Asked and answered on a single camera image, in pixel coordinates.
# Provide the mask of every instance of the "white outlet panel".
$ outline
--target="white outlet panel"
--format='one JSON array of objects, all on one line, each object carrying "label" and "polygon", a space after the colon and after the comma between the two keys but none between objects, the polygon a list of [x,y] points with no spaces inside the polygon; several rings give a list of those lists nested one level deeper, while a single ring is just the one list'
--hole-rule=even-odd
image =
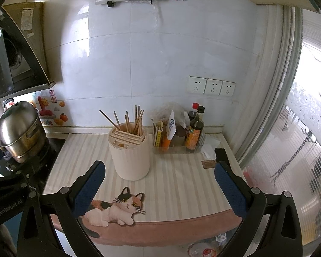
[{"label": "white outlet panel", "polygon": [[235,83],[223,81],[223,85],[221,87],[220,96],[231,97],[234,93]]},{"label": "white outlet panel", "polygon": [[204,94],[208,96],[218,96],[220,94],[221,86],[223,82],[221,80],[207,79],[206,89]]},{"label": "white outlet panel", "polygon": [[206,87],[206,78],[189,76],[187,91],[188,93],[203,94]]}]

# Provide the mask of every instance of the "striped tablecloth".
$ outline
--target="striped tablecloth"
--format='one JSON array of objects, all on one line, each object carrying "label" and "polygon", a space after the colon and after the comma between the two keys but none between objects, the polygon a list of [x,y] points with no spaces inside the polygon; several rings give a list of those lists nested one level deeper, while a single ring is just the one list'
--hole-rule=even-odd
[{"label": "striped tablecloth", "polygon": [[[212,134],[225,148],[231,168],[243,176],[222,134]],[[151,167],[146,177],[127,181],[118,176],[106,134],[70,134],[52,168],[44,194],[71,186],[96,160],[105,163],[106,176],[94,199],[112,202],[125,186],[132,194],[143,192],[146,214],[135,214],[136,222],[173,221],[202,217],[230,209],[214,178],[214,169],[203,169],[201,153],[154,154],[149,138]]]}]

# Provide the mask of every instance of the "blue gripper pad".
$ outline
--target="blue gripper pad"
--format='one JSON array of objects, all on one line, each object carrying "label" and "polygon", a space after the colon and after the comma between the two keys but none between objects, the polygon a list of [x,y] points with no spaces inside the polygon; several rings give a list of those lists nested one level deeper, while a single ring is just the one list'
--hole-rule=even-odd
[{"label": "blue gripper pad", "polygon": [[69,195],[73,216],[78,218],[86,213],[89,204],[105,178],[106,169],[102,161],[95,161],[85,175],[80,176],[71,186]]},{"label": "blue gripper pad", "polygon": [[235,215],[245,219],[247,215],[247,200],[219,162],[215,166],[214,175]]}]

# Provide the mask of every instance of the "condiment bottle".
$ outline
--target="condiment bottle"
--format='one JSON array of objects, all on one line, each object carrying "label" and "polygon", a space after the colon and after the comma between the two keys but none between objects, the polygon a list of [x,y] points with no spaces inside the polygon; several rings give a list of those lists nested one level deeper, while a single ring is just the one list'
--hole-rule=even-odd
[{"label": "condiment bottle", "polygon": [[198,107],[199,107],[198,103],[193,103],[193,109],[192,109],[192,111],[189,111],[189,113],[188,113],[189,120],[192,121],[195,118]]},{"label": "condiment bottle", "polygon": [[204,122],[202,121],[203,113],[205,108],[203,106],[198,107],[198,112],[195,118],[190,122],[189,135],[186,139],[186,147],[189,150],[195,150],[195,146],[199,140],[201,130],[204,127]]}]

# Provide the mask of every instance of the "orange label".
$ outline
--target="orange label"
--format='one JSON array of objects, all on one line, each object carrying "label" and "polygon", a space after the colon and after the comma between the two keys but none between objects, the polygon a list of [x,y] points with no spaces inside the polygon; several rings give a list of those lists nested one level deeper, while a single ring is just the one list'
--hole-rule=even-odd
[{"label": "orange label", "polygon": [[189,136],[186,140],[186,147],[190,150],[195,150],[196,143],[198,142],[201,130],[189,127]]}]

